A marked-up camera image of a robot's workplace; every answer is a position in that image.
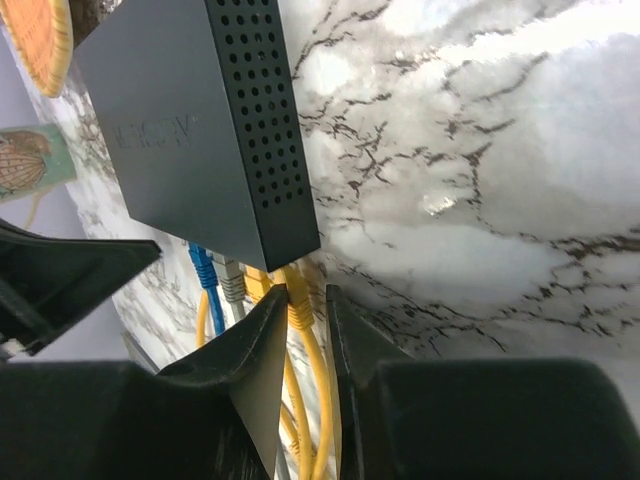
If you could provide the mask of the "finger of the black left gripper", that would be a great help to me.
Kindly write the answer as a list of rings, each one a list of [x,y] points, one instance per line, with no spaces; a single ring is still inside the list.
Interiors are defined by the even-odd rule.
[[[58,239],[1,222],[1,354],[33,356],[159,260],[152,240]]]

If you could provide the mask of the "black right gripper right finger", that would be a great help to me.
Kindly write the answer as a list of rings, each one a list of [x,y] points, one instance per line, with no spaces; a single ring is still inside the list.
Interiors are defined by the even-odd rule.
[[[596,365],[417,360],[326,289],[342,479],[635,479],[639,434]]]

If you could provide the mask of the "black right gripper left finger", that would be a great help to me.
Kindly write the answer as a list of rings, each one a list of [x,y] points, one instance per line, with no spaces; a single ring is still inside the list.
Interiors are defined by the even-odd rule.
[[[1,370],[5,479],[269,479],[275,472],[287,290],[151,373],[132,362]]]

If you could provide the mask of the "black network switch box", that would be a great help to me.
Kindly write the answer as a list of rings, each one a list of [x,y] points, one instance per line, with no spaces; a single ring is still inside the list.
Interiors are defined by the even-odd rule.
[[[267,272],[319,248],[276,2],[127,0],[75,59],[131,218]]]

